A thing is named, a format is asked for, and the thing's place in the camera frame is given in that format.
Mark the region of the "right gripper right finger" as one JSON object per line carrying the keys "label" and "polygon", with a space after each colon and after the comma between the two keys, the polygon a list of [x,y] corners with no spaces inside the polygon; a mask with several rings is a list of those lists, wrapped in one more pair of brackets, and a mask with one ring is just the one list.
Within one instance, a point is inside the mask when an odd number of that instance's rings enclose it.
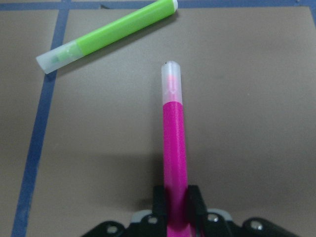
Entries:
{"label": "right gripper right finger", "polygon": [[208,212],[201,191],[197,185],[188,186],[187,211],[191,236],[205,237],[204,220]]}

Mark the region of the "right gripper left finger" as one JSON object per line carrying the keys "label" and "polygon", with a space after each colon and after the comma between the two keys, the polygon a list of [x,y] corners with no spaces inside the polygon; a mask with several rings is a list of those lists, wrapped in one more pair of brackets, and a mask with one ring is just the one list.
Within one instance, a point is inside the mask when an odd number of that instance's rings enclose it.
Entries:
{"label": "right gripper left finger", "polygon": [[152,224],[155,237],[167,236],[167,200],[164,186],[158,185],[153,188],[153,209],[152,215],[156,222]]}

